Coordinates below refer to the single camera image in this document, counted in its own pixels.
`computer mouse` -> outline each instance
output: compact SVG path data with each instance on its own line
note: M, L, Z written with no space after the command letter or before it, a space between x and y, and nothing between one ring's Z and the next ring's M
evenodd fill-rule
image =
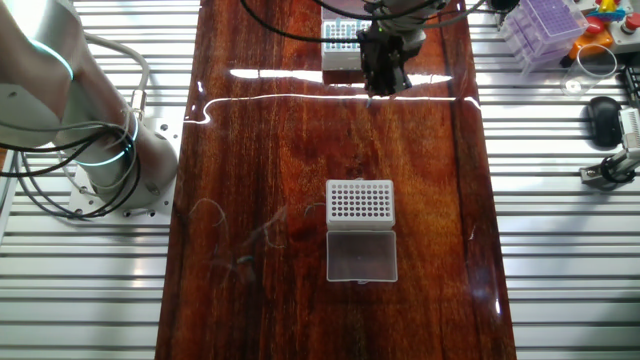
M613 148L622 142L622 130L618 112L620 104L610 97L598 96L587 105L587 114L591 123L593 143L597 146Z

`orange object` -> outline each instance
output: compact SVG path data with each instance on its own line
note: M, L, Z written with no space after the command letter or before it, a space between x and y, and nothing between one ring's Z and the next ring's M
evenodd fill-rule
M578 57L578 51L580 51L580 49L582 49L583 46L589 45L589 44L597 44L597 45L602 45L606 48L609 48L611 47L611 44L613 44L613 37L611 36L611 33L609 33L609 30L605 28L603 28L600 33L597 33L595 35L591 33L585 33L584 35L580 36L578 40L576 40L576 42L573 44L573 48L569 52L569 57L572 60L575 60L576 57ZM597 54L599 52L602 52L603 50L600 48L595 48L589 51L592 54Z

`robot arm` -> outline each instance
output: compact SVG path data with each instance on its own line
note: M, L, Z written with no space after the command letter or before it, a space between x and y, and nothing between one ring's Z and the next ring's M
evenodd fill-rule
M37 29L27 30L32 36L29 40L12 16L12 12L18 18L29 13L37 16L29 11L32 5L25 1L6 1L6 4L0 1L0 120L51 129L60 125L64 115L72 74L45 50L50 50L49 47L37 40ZM55 132L33 133L0 126L0 142L15 146L41 146L55 136Z
M0 142L28 148L49 142L59 146L98 131L98 126L56 131L61 126L117 126L133 140L137 159L124 156L127 148L114 146L122 137L110 136L91 144L76 160L105 203L118 184L133 187L139 176L143 186L124 206L148 205L170 186L177 157L166 139L144 126L142 112L136 111L142 110L141 93L134 92L132 102L138 109L132 109L91 55L80 17L68 0L0 0ZM135 161L140 162L140 174L130 171Z
M373 15L398 14L424 0L380 0L365 5ZM388 96L411 87L404 63L418 55L426 39L423 28L429 16L439 12L450 0L433 0L415 12L389 20L373 21L366 31L358 32L361 40L362 70L370 96Z

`glossy wooden surface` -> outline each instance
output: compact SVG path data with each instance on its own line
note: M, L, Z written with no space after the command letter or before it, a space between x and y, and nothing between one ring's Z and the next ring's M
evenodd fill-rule
M319 35L311 1L251 4ZM515 359L468 26L427 37L367 108L318 45L202 2L158 359ZM394 181L396 283L326 280L325 182L356 178Z

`cable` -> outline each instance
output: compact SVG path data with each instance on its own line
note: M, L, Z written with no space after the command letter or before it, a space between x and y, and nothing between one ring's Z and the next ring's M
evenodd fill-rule
M14 161L16 161L17 155L18 155L18 153L16 152L15 155L14 155ZM29 166L29 162L27 160L27 156L24 153L20 153L20 157L22 158L22 165L24 166L24 168L27 171L31 171L31 167ZM40 196L42 196L45 200L47 200L51 205L55 206L56 208L61 210L63 213L66 213L67 215L76 215L73 211L62 207L61 205L59 205L58 203L53 201L53 199L51 199L47 194L45 194L33 177L30 177L29 180L31 180L31 185L33 185L34 189L36 189L38 194ZM31 199L31 201L33 201L33 203L36 204L36 206L38 206L40 209L42 209L44 211L48 211L49 210L49 209L46 209L46 207L44 205L40 204L35 198L33 198L33 196L31 195L31 192L26 187L26 184L24 182L24 178L18 178L18 181L20 182L20 186L22 187L22 190L24 190L25 194L27 194L29 199Z
M318 3L320 6L323 6L323 7L324 7L324 5L326 5L326 4L322 3L322 1L320 1L320 0L313 0L313 1ZM447 20L447 21L439 23L439 24L427 24L425 26L421 25L421 28L424 28L424 29L441 28L441 27L444 27L444 26L447 26L447 25L455 24L458 21L461 21L461 20L465 19L467 16L469 16L469 14L471 14L472 12L475 12L475 11L493 13L492 10L478 10L480 8L480 6L482 6L486 1L487 0L480 0L472 8L470 8L469 10L461 13L460 16L457 16L457 17L455 17L453 19ZM247 4L246 0L240 0L240 4L245 9L245 11L249 14L249 16L251 16L262 27L264 27L265 29L267 29L267 30L269 30L269 31L271 31L273 33L276 33L276 34L278 34L280 36L283 36L283 37L286 37L286 38L289 38L289 39L298 40L298 41L312 42L312 43L353 44L353 43L360 43L361 42L358 39L314 38L314 37L291 34L291 33L285 32L283 30L280 30L280 29L278 29L278 28L276 28L276 27L274 27L272 25L267 24L258 15L256 15L256 13L249 7L249 5ZM438 18L438 14L436 14L435 16L432 16L430 18L427 18L427 20L432 20L432 19L436 19L436 18Z
M58 131L64 131L64 130L88 130L88 129L97 129L101 127L121 129L120 126L118 125L101 122L101 121L85 121L85 122L81 122L73 125L65 125L65 126L42 129L42 128L32 128L27 126L16 125L8 121L0 120L0 126L8 127L10 129L19 130L19 131L31 131L31 132L58 132Z
M427 0L425 2L423 2L422 4L418 4L414 7L411 7L405 11L399 12L397 14L389 14L389 15L361 15L361 14L356 14L356 13L351 13L348 11L344 11L341 9L338 9L337 7L331 6L325 2L323 2L322 0L312 0L314 3L322 6L323 8L330 10L338 15L342 15L342 16L346 16L352 19L357 19L357 20L369 20L369 21L381 21L381 20L393 20L393 19L397 19L397 18L401 18L403 16L406 15L410 15L413 14L414 12L420 10L420 9L424 9L427 6L433 5L435 4L436 1L438 0Z
M478 1L475 5L473 5L469 10L461 13L460 15L454 17L453 19L449 19L437 24L426 24L424 26L421 26L422 29L439 29L439 28L443 28L445 26L449 26L449 25L453 25L457 22L460 22L464 19L467 18L467 16L469 16L469 14L471 14L472 12L478 10L480 8L480 6L484 5L484 3L486 3L487 0L480 0Z
M115 129L120 129L119 127L115 127L115 128L111 128L111 129L107 129L105 131L101 131L95 134L91 134L89 136L85 136L84 138L80 139L80 140L76 140L74 142L65 144L65 145L60 145L60 146L54 146L54 147L47 147L47 148L28 148L28 147L23 147L23 146L14 146L11 144L5 144L5 143L0 143L0 147L3 147L7 150L13 150L13 151L18 151L18 152L32 152L32 153L51 153L51 152L55 152L55 151L62 151L62 150L68 150L71 148L74 148L76 146L82 145L82 144L86 144L87 142L95 142L97 141L97 139L103 137L106 134L114 134L116 133Z
M423 9L429 5L434 4L437 0L430 0L430 1L425 1L424 3L414 6L412 8L409 8L405 11L402 11L400 13L397 14L389 14L389 15L373 15L373 16L369 16L369 15L360 15L360 14L355 14L355 13L350 13L348 11L344 11L341 9L338 9L334 6L331 6L325 2L323 2L322 0L312 0L314 3L320 5L321 7L330 10L336 14L342 15L342 16L347 16L350 17L352 19L358 19L358 20L371 20L371 21L381 21L381 20L393 20L393 19L397 19L406 15L410 15L420 9ZM433 28L441 28L447 25L451 25L454 24L460 20L462 20L463 18L466 18L467 16L469 16L469 14L471 14L472 12L478 10L478 8L480 8L480 6L482 6L484 3L486 3L487 0L481 0L478 3L476 3L473 7L471 7L469 10L465 11L464 13L462 13L460 15L460 17L456 17L455 19L451 19L451 20L447 20L443 23L439 23L439 24L430 24L430 25L426 25L426 26L422 26L423 29L433 29Z
M282 30L280 30L278 28L275 28L275 27L267 24L258 15L256 15L255 12L253 12L253 10L247 4L246 0L240 0L240 4L242 4L242 7L249 14L249 16L251 16L255 21L257 21L258 24L260 24L262 27L264 27L265 29L267 29L267 30L269 30L271 32L274 32L274 33L276 33L276 34L278 34L280 36L284 36L284 37L289 38L289 39L299 40L299 41L306 41L306 42L313 42L313 43L339 43L339 44L356 44L356 43L360 43L360 40L358 40L358 39L313 38L313 37L308 37L308 36L300 36L300 35L291 34L291 33L282 31Z
M129 144L127 144L125 146L125 148L132 147L133 148L133 153L135 153L136 148L135 148L135 144L133 143L133 139L131 139L131 137L129 136L128 140L129 140ZM26 156L24 154L22 154L22 159L23 159L24 166L25 166L25 169L27 170L27 172L31 172L30 168L29 168L29 164L28 164L27 158L26 158ZM48 197L42 191L42 189L38 186L38 184L35 181L35 179L33 177L30 177L31 183L33 184L33 186L36 189L36 191L38 192L38 194L40 196L42 196L43 198L45 198L53 206L55 206L56 208L62 210L61 213L52 211L52 210L48 209L46 206L44 206L43 204L41 204L40 202L38 202L37 199L35 199L35 197L28 191L28 188L26 187L26 184L25 184L24 179L22 177L19 177L18 181L20 182L20 185L22 186L23 190L25 191L25 194L31 199L31 201L34 204L36 204L36 206L38 206L41 210L45 211L49 215L57 216L57 217L65 217L65 218L69 218L69 219L86 220L86 219L89 219L89 218L102 217L102 216L105 216L105 215L107 215L109 213L112 213L116 209L120 208L126 201L128 201L131 198L131 196L133 195L133 193L135 192L135 190L137 189L137 187L138 187L138 185L140 183L141 165L140 165L140 159L139 159L139 157L137 155L134 155L134 156L131 157L130 163L131 163L130 169L132 169L134 167L134 164L137 164L137 174L136 174L136 179L135 179L131 189L129 190L129 192L122 198L122 200L120 200L120 202L118 202L116 205L113 205L113 207L111 209L107 210L107 208L109 206L111 206L112 204L114 204L116 202L116 200L124 192L124 189L126 188L126 183L123 183L120 186L120 188L118 189L118 191L116 192L116 194L108 202L106 202L103 206L101 206L97 210L92 211L92 212L90 212L88 214L77 214L77 213L75 213L75 212L73 212L73 211L71 211L69 209L63 208L61 205L59 205L55 201L53 201L53 199ZM128 177L127 174L130 174L130 172L131 172L131 170L128 170L127 173L123 176L123 179L127 178Z
M64 153L62 151L58 151L57 153L58 155L58 160L60 162L64 161L64 159L62 158L62 156L64 155ZM76 189L78 189L78 191L81 194L84 195L89 195L89 196L93 196L93 197L98 197L98 194L92 193L91 191L89 191L86 187L82 187L80 186L80 184L78 184L78 182L76 182L76 180L73 178L73 176L71 175L71 172L69 172L69 169L67 169L67 166L63 166L62 167L62 172L64 173L64 176L67 177L67 180L69 180L69 182L71 183L71 185L73 185L73 187L75 187Z
M131 58L133 58L133 60L135 60L142 67L142 77L140 78L140 84L138 85L136 90L144 90L147 87L151 69L149 68L149 63L147 62L147 60L145 60L145 58L140 55L139 52L133 50L128 46L122 45L115 41L107 40L97 35L84 33L84 37L87 39L87 42L131 56Z
M73 160L75 160L78 156L80 156L85 150L87 150L89 148L89 146L93 145L96 141L98 141L101 137L107 135L107 134L111 134L111 132L102 132L99 133L98 136L93 136L92 139L88 142L86 142L84 145L82 145L77 151L75 151L73 154L71 154L71 156L69 156L65 161L48 167L46 169L42 169L42 170L38 170L38 171L34 171L34 172L26 172L26 173L20 173L20 172L15 172L15 173L5 173L5 172L0 172L0 176L4 176L4 177L8 177L8 178L18 178L18 177L26 177L26 176L39 176L39 175L44 175L44 174L48 174L52 171L58 170L61 167L69 164L70 162L72 162ZM39 152L39 151L21 151L21 150L17 150L18 152Z

